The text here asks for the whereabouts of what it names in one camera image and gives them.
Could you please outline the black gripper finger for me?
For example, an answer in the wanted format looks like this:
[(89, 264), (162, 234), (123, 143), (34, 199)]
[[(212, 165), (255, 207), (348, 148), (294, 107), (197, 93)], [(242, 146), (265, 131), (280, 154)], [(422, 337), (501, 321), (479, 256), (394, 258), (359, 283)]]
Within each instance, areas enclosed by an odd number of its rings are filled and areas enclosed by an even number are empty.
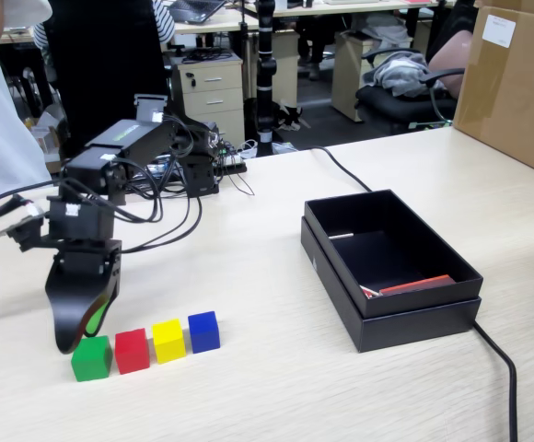
[(109, 281), (101, 291), (104, 295), (104, 302), (88, 319), (85, 328), (86, 337), (94, 337), (99, 333), (111, 304), (119, 294), (120, 281), (120, 272), (113, 271), (110, 274)]
[(48, 275), (45, 291), (53, 314), (54, 338), (58, 350), (71, 354), (85, 336), (89, 317), (104, 302), (102, 289), (109, 277)]

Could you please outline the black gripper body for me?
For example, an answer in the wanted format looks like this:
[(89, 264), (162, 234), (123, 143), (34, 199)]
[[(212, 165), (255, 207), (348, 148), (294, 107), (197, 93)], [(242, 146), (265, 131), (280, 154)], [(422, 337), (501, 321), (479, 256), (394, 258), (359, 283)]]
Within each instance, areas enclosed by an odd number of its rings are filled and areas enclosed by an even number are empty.
[(117, 277), (122, 243), (112, 237), (113, 214), (92, 202), (66, 201), (61, 195), (48, 201), (48, 238), (57, 242), (58, 250), (50, 276)]

